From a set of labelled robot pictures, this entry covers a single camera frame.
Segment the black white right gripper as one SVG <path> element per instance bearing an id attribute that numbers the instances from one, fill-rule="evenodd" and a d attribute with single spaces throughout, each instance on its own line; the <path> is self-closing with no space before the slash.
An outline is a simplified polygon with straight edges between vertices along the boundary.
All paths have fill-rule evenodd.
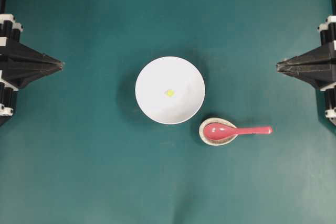
<path id="1" fill-rule="evenodd" d="M 318 32 L 320 47 L 278 62 L 277 71 L 319 88 L 324 93 L 324 115 L 335 125 L 335 15 L 327 17 Z"/>

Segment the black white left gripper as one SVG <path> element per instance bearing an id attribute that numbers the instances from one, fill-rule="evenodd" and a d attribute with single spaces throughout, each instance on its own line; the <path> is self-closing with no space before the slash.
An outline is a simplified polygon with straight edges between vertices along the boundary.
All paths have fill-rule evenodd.
<path id="1" fill-rule="evenodd" d="M 22 32 L 22 24 L 12 14 L 1 14 L 1 125 L 14 115 L 19 89 L 61 71 L 64 65 L 19 43 Z M 24 62 L 9 63 L 10 59 Z"/>

